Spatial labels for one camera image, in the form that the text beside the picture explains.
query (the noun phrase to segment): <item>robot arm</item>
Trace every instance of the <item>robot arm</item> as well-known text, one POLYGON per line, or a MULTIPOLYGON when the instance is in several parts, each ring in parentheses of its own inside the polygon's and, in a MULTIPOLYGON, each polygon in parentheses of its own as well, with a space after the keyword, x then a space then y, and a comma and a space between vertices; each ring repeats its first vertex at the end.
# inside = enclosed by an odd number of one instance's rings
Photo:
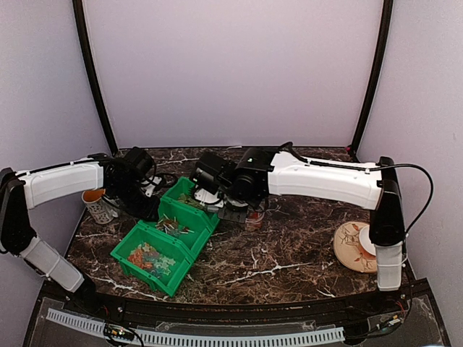
POLYGON ((100 154, 34 171, 5 168, 0 172, 0 252, 22 257, 66 291, 91 303, 92 280, 37 235, 27 211, 69 194, 105 188, 128 213, 157 220, 159 198, 142 190, 152 167, 149 154, 134 147, 123 158, 100 154))
POLYGON ((378 288, 394 291, 402 279, 405 239, 402 199, 394 164, 342 163, 303 158, 281 150, 250 148, 238 163, 205 153, 190 179, 223 200, 218 216, 244 222, 270 194, 304 195, 352 203, 371 211, 370 240, 378 263, 378 288))

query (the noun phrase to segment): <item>green plastic bin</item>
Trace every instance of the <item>green plastic bin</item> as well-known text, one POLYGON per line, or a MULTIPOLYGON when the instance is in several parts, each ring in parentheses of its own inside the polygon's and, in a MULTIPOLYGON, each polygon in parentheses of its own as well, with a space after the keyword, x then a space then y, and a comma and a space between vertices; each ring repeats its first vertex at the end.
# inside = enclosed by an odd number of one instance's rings
POLYGON ((157 222, 140 221, 139 224, 154 234, 162 234, 172 241, 177 241, 184 247, 191 261, 195 262, 213 232, 210 230, 209 219, 205 213, 196 208, 188 208, 185 204, 177 204, 172 200, 161 201, 158 212, 160 219, 162 217, 175 218, 179 222, 180 228, 186 226, 190 232, 173 236, 158 230, 156 228, 157 222))
POLYGON ((185 254, 180 242, 165 237, 162 234, 154 234, 146 229, 145 226, 138 223, 124 237, 124 239, 111 252, 122 267, 126 275, 133 275, 136 278, 146 282, 150 288, 161 290, 172 297, 180 286, 183 278, 186 276, 192 266, 192 261, 185 254), (133 265, 127 258, 130 252, 138 247, 142 242, 147 242, 160 253, 167 257, 173 258, 175 264, 170 266, 171 273, 157 278, 154 275, 133 265))
POLYGON ((174 202, 179 206, 186 207, 188 210, 191 210, 192 212, 200 211, 206 218, 209 229, 211 231, 214 231, 218 225, 218 222, 220 221, 218 219, 217 213, 210 213, 198 210, 197 208, 194 208, 192 206, 186 205, 178 201, 180 195, 190 195, 190 192, 194 188, 194 186, 195 184, 191 182, 187 177, 180 177, 179 181, 162 196, 161 202, 174 202))

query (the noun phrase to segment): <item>white cable channel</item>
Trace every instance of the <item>white cable channel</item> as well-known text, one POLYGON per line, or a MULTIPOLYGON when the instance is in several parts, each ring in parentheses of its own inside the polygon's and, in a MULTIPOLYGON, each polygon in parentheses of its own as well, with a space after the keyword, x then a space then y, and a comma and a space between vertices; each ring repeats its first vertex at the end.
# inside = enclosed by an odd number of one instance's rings
MULTIPOLYGON (((102 320, 85 318, 57 309, 48 309, 46 319, 88 335, 104 338, 105 323, 102 320)), ((145 346, 154 347, 305 347, 321 346, 345 340, 344 328, 342 327, 306 333, 248 337, 177 335, 143 329, 136 329, 136 332, 143 339, 145 346)), ((114 338, 114 340, 127 342, 118 338, 114 338)), ((131 345, 139 346, 140 342, 135 338, 131 345)))

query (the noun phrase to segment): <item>small parts in bin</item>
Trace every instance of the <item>small parts in bin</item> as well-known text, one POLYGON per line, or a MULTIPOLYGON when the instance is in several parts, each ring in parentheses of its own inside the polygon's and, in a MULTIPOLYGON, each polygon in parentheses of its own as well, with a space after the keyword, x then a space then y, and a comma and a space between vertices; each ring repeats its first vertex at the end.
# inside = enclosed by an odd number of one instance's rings
POLYGON ((204 205, 201 205, 198 201, 193 199, 191 196, 186 195, 185 193, 181 193, 177 201, 181 202, 182 204, 197 208, 198 210, 204 210, 204 205))
POLYGON ((186 226, 181 226, 179 222, 174 218, 170 219, 167 218, 166 215, 162 217, 158 224, 156 225, 156 228, 160 231, 165 232, 167 235, 171 235, 173 237, 179 237, 181 234, 188 234, 191 232, 190 229, 186 226))
POLYGON ((139 244, 138 247, 130 253, 127 260, 157 278, 170 275, 170 267, 176 263, 172 258, 160 254, 147 242, 139 244))

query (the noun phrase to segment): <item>cup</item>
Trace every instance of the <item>cup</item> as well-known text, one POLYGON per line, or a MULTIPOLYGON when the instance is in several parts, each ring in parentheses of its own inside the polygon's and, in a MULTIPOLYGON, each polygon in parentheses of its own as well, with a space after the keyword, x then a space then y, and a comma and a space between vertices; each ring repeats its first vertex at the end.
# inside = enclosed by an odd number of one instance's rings
POLYGON ((105 189, 97 189, 87 190, 82 193, 82 201, 98 224, 108 224, 116 217, 119 217, 119 212, 116 208, 103 200, 105 192, 105 189))

